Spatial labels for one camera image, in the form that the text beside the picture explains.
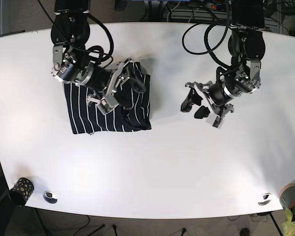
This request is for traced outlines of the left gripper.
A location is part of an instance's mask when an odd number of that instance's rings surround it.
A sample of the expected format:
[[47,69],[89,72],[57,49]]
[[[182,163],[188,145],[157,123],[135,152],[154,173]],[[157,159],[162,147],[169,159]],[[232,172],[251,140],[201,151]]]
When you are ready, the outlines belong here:
[[188,113],[193,105],[199,106],[195,112],[195,119],[204,119],[207,123],[215,128],[220,128],[223,124],[227,113],[234,112],[234,106],[229,103],[232,100],[225,94],[221,81],[206,84],[197,82],[188,82],[186,87],[190,88],[187,97],[181,104],[180,111]]

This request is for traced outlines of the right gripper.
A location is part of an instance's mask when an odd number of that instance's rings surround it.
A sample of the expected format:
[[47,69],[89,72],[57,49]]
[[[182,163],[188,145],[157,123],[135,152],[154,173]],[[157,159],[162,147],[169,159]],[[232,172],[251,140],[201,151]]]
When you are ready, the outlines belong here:
[[141,73],[130,73],[127,69],[133,60],[131,58],[119,62],[116,69],[104,69],[96,67],[93,70],[90,80],[87,82],[87,88],[93,93],[87,96],[87,105],[94,105],[103,115],[112,112],[119,102],[114,97],[118,87],[130,79],[132,89],[142,94],[146,92],[146,86],[142,81]]

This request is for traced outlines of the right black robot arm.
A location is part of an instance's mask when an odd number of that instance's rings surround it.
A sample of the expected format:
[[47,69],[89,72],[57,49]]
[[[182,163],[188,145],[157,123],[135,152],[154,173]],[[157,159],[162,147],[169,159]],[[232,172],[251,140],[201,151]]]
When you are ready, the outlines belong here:
[[[128,107],[126,95],[143,94],[147,88],[140,69],[132,59],[118,63],[116,69],[108,69],[102,63],[112,63],[114,42],[109,30],[89,12],[88,0],[58,0],[55,2],[55,19],[51,19],[53,43],[52,76],[63,84],[85,87],[87,105],[95,105],[103,115],[116,107]],[[97,23],[106,33],[109,51],[99,45],[86,48],[90,36],[88,19]]]

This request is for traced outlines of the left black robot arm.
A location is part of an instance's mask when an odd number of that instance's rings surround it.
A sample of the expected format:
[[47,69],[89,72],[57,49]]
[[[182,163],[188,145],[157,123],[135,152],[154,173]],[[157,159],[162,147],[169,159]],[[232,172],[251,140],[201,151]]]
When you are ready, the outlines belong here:
[[[196,119],[206,119],[213,127],[221,126],[227,113],[234,112],[230,103],[245,93],[254,93],[261,86],[261,60],[266,52],[262,30],[265,28],[264,1],[227,0],[226,21],[212,22],[204,33],[204,44],[208,54],[218,64],[216,81],[205,84],[188,82],[190,89],[182,102],[183,113],[191,111],[194,105]],[[231,64],[217,58],[214,51],[226,38],[228,30],[232,34],[228,40]]]

